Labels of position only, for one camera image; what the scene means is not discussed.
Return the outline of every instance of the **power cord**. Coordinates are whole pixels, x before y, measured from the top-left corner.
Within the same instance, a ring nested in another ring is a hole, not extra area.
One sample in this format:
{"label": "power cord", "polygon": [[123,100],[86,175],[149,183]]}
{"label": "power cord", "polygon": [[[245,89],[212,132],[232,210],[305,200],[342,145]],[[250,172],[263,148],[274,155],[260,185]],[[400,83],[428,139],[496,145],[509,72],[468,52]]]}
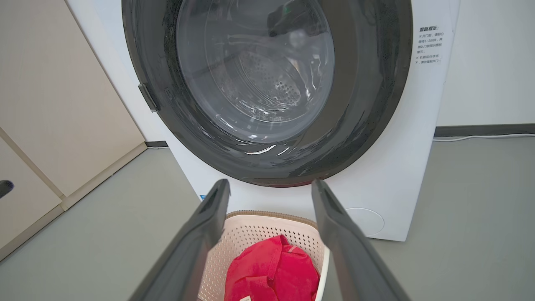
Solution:
{"label": "power cord", "polygon": [[466,136],[466,137],[460,137],[455,139],[433,139],[434,142],[456,142],[471,138],[484,138],[484,139],[500,139],[500,138],[516,138],[516,137],[535,137],[535,134],[507,134],[507,135],[494,135],[494,136],[480,136],[480,135],[474,135],[474,136]]}

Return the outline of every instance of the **baseboard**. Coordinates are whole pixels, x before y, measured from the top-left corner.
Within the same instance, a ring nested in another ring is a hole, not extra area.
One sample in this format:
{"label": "baseboard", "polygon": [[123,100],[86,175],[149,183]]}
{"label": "baseboard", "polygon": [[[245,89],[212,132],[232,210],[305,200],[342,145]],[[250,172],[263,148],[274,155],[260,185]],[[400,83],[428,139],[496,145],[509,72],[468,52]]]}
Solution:
{"label": "baseboard", "polygon": [[0,248],[0,261],[6,258],[9,254],[15,251],[22,244],[24,244],[24,242],[29,240],[32,236],[34,236],[37,232],[43,229],[51,221],[53,221],[55,218],[60,216],[61,213],[63,213],[63,209],[59,205],[54,207],[54,209],[52,209],[51,211],[48,211],[48,213],[43,215],[42,218],[38,219],[35,223],[33,223],[30,227],[24,230],[21,234],[17,235],[17,237],[12,239],[2,248]]}
{"label": "baseboard", "polygon": [[115,163],[111,164],[108,168],[104,169],[100,174],[96,175],[89,182],[87,182],[82,187],[78,188],[75,192],[73,192],[71,195],[63,199],[60,206],[63,208],[63,210],[67,211],[67,209],[71,208],[74,204],[76,204],[79,200],[85,197],[93,189],[97,188],[97,186],[99,186],[102,182],[104,182],[106,179],[115,174],[128,162],[132,161],[139,154],[143,153],[145,149],[147,149],[147,145],[145,144],[145,142],[136,146],[133,150],[121,157]]}
{"label": "baseboard", "polygon": [[535,123],[437,126],[435,137],[494,136],[507,134],[535,134]]}

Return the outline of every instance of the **door glass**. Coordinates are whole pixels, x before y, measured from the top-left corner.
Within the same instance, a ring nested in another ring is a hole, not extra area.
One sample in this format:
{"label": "door glass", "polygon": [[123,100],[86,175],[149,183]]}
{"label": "door glass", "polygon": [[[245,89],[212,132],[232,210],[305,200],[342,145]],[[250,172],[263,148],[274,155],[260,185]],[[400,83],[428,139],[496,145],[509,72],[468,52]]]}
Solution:
{"label": "door glass", "polygon": [[317,0],[185,0],[177,27],[186,84],[226,133],[281,142],[323,109],[334,45]]}

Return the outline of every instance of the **white wall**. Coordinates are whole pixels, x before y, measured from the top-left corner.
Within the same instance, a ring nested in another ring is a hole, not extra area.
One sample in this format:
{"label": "white wall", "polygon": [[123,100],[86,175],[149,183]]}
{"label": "white wall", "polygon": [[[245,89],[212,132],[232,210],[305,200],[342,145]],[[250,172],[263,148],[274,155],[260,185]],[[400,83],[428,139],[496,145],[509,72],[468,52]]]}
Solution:
{"label": "white wall", "polygon": [[535,1],[462,0],[438,126],[535,123]]}

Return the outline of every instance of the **basket rim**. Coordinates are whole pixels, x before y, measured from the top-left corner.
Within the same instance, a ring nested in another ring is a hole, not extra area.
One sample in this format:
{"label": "basket rim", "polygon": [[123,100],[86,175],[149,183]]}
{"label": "basket rim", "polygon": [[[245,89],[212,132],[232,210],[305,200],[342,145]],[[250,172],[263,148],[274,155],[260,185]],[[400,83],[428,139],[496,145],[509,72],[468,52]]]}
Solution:
{"label": "basket rim", "polygon": [[231,217],[235,217],[238,215],[257,215],[257,216],[276,217],[278,219],[285,219],[285,220],[307,224],[313,227],[314,229],[318,230],[318,224],[316,224],[316,222],[314,222],[313,220],[305,219],[304,217],[299,217],[296,215],[277,213],[277,212],[271,212],[271,211],[238,210],[238,211],[233,211],[233,212],[228,213],[225,219],[227,220],[227,219],[230,219]]}

